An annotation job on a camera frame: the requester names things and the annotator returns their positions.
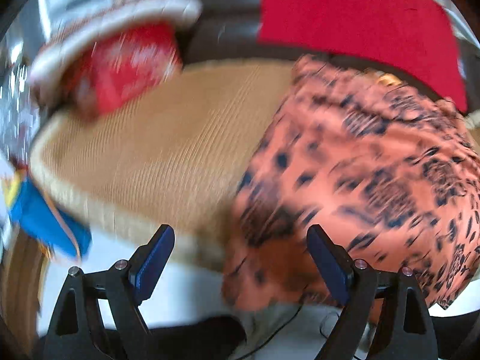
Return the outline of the orange floral patterned garment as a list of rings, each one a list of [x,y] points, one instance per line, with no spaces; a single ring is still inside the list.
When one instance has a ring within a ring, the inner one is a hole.
[[[314,224],[372,267],[410,267],[427,304],[448,307],[479,269],[479,155],[451,101],[305,55],[232,223],[222,295],[241,311],[332,302],[307,249]]]

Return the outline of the blue plastic bag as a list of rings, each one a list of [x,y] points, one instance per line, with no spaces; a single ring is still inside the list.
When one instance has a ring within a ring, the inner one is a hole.
[[[24,172],[1,178],[10,222],[51,250],[81,260],[89,251],[89,228],[61,211]]]

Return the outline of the woven bamboo seat mat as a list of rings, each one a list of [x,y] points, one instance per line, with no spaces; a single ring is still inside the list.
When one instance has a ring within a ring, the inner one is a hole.
[[[38,187],[84,224],[142,245],[158,227],[173,257],[219,272],[233,197],[290,84],[292,62],[194,63],[92,122],[56,112],[35,138]]]

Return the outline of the red printed snack bag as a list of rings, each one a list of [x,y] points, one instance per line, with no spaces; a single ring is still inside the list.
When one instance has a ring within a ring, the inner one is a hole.
[[[81,117],[93,120],[116,111],[181,69],[173,26],[141,24],[88,47],[66,70],[60,89]]]

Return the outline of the dark brown leather sofa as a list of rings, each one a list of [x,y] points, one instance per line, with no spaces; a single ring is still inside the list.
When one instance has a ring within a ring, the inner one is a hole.
[[[431,99],[448,98],[438,95],[407,72],[384,63],[298,46],[263,43],[260,41],[262,0],[201,1],[203,12],[199,22],[179,39],[181,54],[187,63],[240,58],[296,60],[310,54],[338,67],[387,72],[407,81]]]

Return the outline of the red cloth on sofa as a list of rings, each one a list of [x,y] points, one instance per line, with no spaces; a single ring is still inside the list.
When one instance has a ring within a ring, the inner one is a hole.
[[[369,59],[467,110],[450,21],[433,0],[262,0],[259,39]]]

